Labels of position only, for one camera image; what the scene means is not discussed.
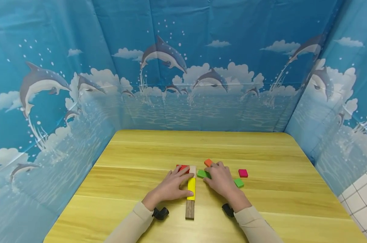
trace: dolphin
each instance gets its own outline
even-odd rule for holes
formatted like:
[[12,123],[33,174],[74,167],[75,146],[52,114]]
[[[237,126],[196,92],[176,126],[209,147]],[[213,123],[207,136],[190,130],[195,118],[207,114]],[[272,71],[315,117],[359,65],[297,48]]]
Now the dolphin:
[[122,92],[122,94],[127,94],[129,97],[134,97],[135,98],[135,95],[131,91],[129,91],[128,89],[124,90]]
[[175,86],[174,84],[166,86],[165,87],[165,92],[168,91],[168,90],[173,91],[173,93],[178,93],[180,95],[182,94],[181,90],[177,86]]
[[105,90],[100,87],[100,85],[92,82],[81,74],[78,75],[78,92],[80,92],[81,90],[93,91],[94,89],[99,90],[104,94],[107,94]]
[[255,94],[257,95],[257,97],[259,97],[259,91],[258,91],[258,88],[253,88],[253,89],[250,89],[250,90],[248,90],[247,92],[246,92],[246,95],[249,93],[249,92],[251,92],[251,91],[253,91],[253,92],[255,92]]
[[318,54],[321,51],[321,45],[319,44],[322,39],[322,34],[314,36],[307,40],[305,43],[303,43],[294,54],[290,57],[290,60],[286,65],[289,65],[291,62],[297,60],[298,55],[303,53],[314,53],[314,59],[317,58]]
[[216,72],[213,68],[211,68],[210,72],[206,74],[202,74],[196,81],[193,86],[193,89],[198,85],[200,82],[211,83],[212,87],[217,87],[217,85],[221,85],[226,92],[228,92],[228,85],[227,81],[222,77],[218,72]]
[[71,91],[71,88],[66,80],[56,72],[35,66],[35,64],[29,61],[26,61],[26,64],[31,71],[23,78],[19,95],[23,107],[23,115],[27,118],[30,115],[31,108],[34,106],[28,102],[32,95],[43,90],[50,90],[59,94],[61,89]]
[[20,164],[18,163],[18,166],[11,172],[10,175],[10,182],[12,183],[14,181],[14,177],[16,174],[19,174],[20,172],[29,172],[32,169],[40,168],[37,164],[28,163],[28,164]]
[[333,95],[334,85],[327,73],[327,67],[325,66],[324,70],[317,69],[313,71],[311,79],[314,81],[313,85],[316,90],[325,89],[325,96],[328,102]]
[[68,120],[72,117],[76,117],[77,115],[80,115],[78,110],[77,111],[72,111],[72,110],[68,110],[66,112],[66,114],[64,115],[64,122],[66,123],[66,125],[68,125]]
[[181,54],[173,47],[169,46],[157,35],[157,43],[153,44],[143,53],[142,62],[140,63],[140,69],[143,69],[151,59],[161,59],[163,64],[169,66],[169,69],[177,67],[184,73],[187,72],[186,63]]
[[189,92],[188,92],[188,90],[185,88],[185,89],[181,89],[181,93],[183,93],[183,94],[189,94]]

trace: beige sleeve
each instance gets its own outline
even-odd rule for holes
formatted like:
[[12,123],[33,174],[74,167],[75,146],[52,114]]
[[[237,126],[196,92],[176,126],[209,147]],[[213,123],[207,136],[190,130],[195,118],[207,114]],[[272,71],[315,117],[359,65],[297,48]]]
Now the beige sleeve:
[[255,207],[235,213],[235,218],[250,243],[283,243]]
[[153,220],[152,213],[142,202],[138,202],[104,243],[136,243],[150,226]]

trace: yellow block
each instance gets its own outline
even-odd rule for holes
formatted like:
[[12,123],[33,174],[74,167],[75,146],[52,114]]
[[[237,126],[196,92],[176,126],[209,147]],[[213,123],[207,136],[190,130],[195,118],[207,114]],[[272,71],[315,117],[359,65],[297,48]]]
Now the yellow block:
[[195,200],[196,198],[196,178],[190,178],[188,181],[188,190],[193,192],[192,197],[187,197],[187,200]]

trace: wooden table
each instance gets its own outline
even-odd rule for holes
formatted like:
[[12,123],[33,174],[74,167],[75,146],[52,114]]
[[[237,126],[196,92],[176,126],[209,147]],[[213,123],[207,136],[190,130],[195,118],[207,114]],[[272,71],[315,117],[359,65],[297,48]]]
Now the wooden table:
[[[223,161],[285,243],[367,243],[294,139],[285,133],[118,131],[45,238],[45,243],[102,242],[176,164]],[[195,220],[185,199],[164,203],[141,243],[247,242],[224,199],[197,178]]]

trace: pink block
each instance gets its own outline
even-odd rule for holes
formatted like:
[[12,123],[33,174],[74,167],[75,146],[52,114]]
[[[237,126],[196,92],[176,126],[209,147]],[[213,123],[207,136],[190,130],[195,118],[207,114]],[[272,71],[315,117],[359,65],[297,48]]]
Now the pink block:
[[248,177],[248,173],[246,169],[239,169],[239,176],[240,177]]

